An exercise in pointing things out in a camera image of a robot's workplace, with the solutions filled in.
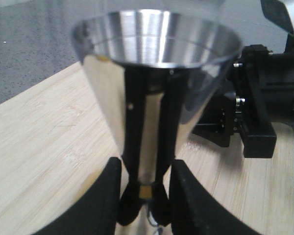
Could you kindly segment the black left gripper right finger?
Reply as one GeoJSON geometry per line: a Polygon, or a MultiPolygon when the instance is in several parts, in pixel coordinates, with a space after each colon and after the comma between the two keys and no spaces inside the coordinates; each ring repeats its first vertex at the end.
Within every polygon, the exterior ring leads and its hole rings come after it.
{"type": "Polygon", "coordinates": [[[183,160],[172,163],[169,198],[174,235],[258,234],[215,200],[183,160]]]}

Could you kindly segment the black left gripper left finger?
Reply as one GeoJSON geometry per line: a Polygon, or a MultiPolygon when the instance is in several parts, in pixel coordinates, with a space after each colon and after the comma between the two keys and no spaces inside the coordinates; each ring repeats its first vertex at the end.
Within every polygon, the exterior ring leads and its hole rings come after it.
{"type": "Polygon", "coordinates": [[[86,193],[37,235],[113,235],[121,185],[121,161],[111,157],[86,193]]]}

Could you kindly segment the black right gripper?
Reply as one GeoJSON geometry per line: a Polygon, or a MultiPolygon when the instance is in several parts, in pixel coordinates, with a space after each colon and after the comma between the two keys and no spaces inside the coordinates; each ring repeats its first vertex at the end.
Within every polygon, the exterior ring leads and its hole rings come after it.
{"type": "Polygon", "coordinates": [[[294,48],[273,54],[263,45],[251,45],[243,49],[193,133],[220,147],[228,147],[238,133],[244,157],[269,159],[277,141],[274,122],[294,122],[294,48]]]}

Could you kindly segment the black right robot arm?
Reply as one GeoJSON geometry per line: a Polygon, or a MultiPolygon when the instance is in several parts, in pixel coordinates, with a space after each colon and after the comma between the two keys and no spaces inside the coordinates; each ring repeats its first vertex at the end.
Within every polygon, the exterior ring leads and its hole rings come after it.
{"type": "Polygon", "coordinates": [[[246,158],[271,158],[273,122],[294,122],[294,0],[263,0],[264,16],[288,33],[285,51],[243,48],[223,87],[209,101],[193,134],[220,147],[238,133],[246,158]]]}

